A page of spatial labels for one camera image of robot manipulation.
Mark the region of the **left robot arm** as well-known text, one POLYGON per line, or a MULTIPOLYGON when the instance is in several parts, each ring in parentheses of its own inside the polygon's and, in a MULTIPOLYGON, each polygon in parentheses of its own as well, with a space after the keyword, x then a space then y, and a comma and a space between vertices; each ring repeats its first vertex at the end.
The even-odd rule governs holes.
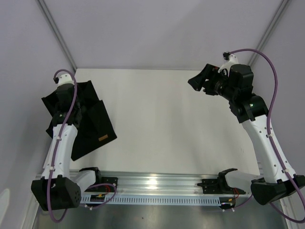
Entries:
POLYGON ((39 180, 34 180, 31 190, 44 211, 76 208, 86 189, 98 191, 103 179, 95 168, 85 169, 74 178, 70 176, 72 149, 82 119, 77 100, 77 86, 63 84, 55 90, 58 102, 53 115, 50 157, 39 180))

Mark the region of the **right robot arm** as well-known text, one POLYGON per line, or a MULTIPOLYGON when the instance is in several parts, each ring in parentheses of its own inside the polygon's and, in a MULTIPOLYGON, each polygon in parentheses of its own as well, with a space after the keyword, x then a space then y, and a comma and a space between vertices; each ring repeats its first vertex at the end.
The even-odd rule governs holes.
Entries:
POLYGON ((229 70, 207 64, 188 84, 207 95, 219 95, 229 102, 231 112, 249 135, 256 155, 262 159, 263 177, 230 168, 219 172, 217 187, 226 194, 233 188, 242 194, 252 193, 255 200, 266 205, 285 198, 305 185, 305 177, 297 175, 286 160, 271 126, 267 124, 268 109, 262 97, 254 94, 251 67, 234 64, 229 70))

